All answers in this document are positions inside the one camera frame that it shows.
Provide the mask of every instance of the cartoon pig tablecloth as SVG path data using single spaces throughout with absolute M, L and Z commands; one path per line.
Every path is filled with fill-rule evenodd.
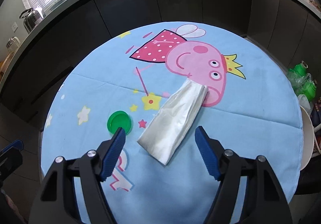
M 167 98 L 191 80 L 209 92 L 190 131 L 167 166 L 137 139 Z M 263 154 L 290 201 L 300 173 L 302 120 L 297 98 L 279 67 L 258 47 L 217 27 L 165 22 L 137 28 L 89 54 L 58 91 L 42 141 L 41 168 L 56 156 L 78 158 L 111 138 L 106 123 L 127 112 L 133 128 L 113 175 L 102 183 L 119 224 L 203 223 L 218 182 L 194 140 L 202 125 L 211 138 L 242 157 Z M 82 221 L 90 223 L 75 180 Z M 241 181 L 232 217 L 240 216 Z

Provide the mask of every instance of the white star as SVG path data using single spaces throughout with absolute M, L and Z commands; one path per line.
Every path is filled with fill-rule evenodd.
M 52 119 L 52 115 L 51 113 L 48 115 L 48 118 L 46 119 L 46 123 L 45 123 L 45 128 L 47 128 L 50 123 L 51 123 L 51 119 Z
M 64 86 L 65 83 L 63 83 L 60 87 L 59 87 L 59 90 L 60 91 L 62 89 L 62 87 Z
M 90 112 L 90 108 L 87 108 L 84 106 L 82 110 L 77 114 L 77 117 L 79 118 L 78 125 L 81 125 L 83 122 L 88 121 L 88 113 Z

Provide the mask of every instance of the white fairy wing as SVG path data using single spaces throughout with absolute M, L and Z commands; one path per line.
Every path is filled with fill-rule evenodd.
M 191 38 L 191 37 L 201 37 L 205 35 L 206 31 L 204 29 L 198 28 L 193 32 L 190 32 L 186 35 L 184 35 L 185 38 Z
M 197 29 L 197 26 L 193 24 L 182 25 L 178 29 L 176 29 L 176 33 L 183 36 L 189 34 Z

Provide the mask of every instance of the white bucket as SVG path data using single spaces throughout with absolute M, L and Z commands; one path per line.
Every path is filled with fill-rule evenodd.
M 300 106 L 300 108 L 303 121 L 303 154 L 300 170 L 303 170 L 309 163 L 313 153 L 314 128 L 306 110 L 302 106 Z

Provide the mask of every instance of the yellow crown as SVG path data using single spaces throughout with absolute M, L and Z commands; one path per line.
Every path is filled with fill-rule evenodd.
M 234 60 L 236 59 L 236 54 L 224 56 L 224 58 L 226 61 L 227 72 L 245 79 L 243 73 L 237 69 L 238 67 L 242 67 L 242 65 L 238 64 L 237 62 L 234 62 Z

